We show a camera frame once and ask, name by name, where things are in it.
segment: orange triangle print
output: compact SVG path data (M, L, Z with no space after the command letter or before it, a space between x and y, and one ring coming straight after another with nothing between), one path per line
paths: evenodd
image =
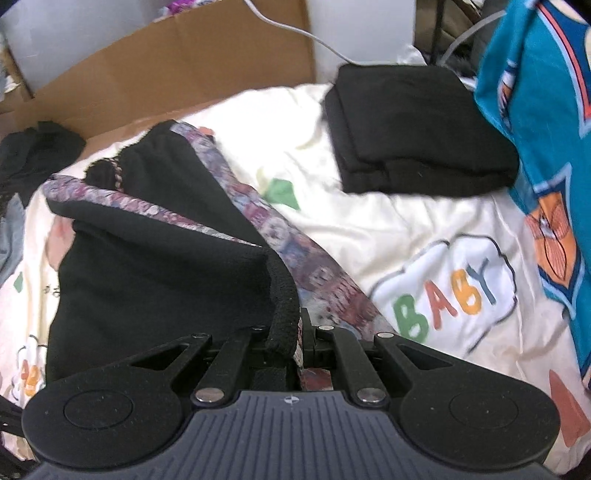
M591 430L591 422L558 374L554 370L550 370L548 377L550 396L560 415L562 438L564 444L571 448L579 438Z

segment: black fleece garment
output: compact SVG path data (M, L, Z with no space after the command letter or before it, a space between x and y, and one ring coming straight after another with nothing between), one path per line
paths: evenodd
M515 147L445 68L345 65L324 111L347 193L468 197L517 177Z
M7 135L0 142L0 217L15 193L27 207L52 173L74 163L86 142L54 122Z
M171 125L157 125L120 153L125 193L261 247L114 207L50 201L52 211L75 219L76 237L59 270L49 381L191 333L218 341L254 325L271 328L270 352L289 358L295 351L292 277ZM114 190L112 165L93 165L87 183Z

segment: circular pad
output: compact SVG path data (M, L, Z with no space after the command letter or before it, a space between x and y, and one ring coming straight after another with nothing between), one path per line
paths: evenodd
M550 451L560 423L549 400L531 385L473 366L424 371L400 405L400 426L450 466L509 470Z
M166 447L182 421L180 400L162 372L117 366L50 383L28 403L22 429L42 460L112 469Z
M134 404L118 392L92 390L72 397L64 408L71 424L88 430L108 429L125 421Z
M491 392L462 393L450 402L449 409L460 423L482 430L507 427L519 414L513 400Z

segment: white bedsheet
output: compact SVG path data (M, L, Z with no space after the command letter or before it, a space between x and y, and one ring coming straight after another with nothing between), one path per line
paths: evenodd
M401 323L394 304L411 295L425 320L402 322L409 335L552 395L563 432L546 465L558 473L574 467L591 444L591 400L580 381L562 308L541 289L524 215L504 192L465 200L342 193L321 119L326 89L244 92L184 120L214 130L238 178L272 200L367 294L373 291L395 327ZM82 177L93 160L112 157L138 138L112 145L67 172ZM0 327L3 337L5 332L11 336L0 342L2 393L21 405L43 384L43 345L57 308L57 274L45 256L53 219L37 192L27 209L24 260L0 289L0 306L8 305ZM478 273L485 258L490 295L467 273L468 265ZM22 292L15 294L20 273ZM425 287L428 282L433 285ZM399 314L408 313L405 305ZM11 328L5 330L8 323ZM38 378L30 378L33 365Z

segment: ribbed rubber pad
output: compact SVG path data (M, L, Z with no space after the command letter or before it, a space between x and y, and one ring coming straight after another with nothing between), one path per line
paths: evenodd
M460 472L408 445L388 416L348 404L340 392L243 392L202 410L166 451L136 466L78 472L42 464L31 480L544 480L540 465Z

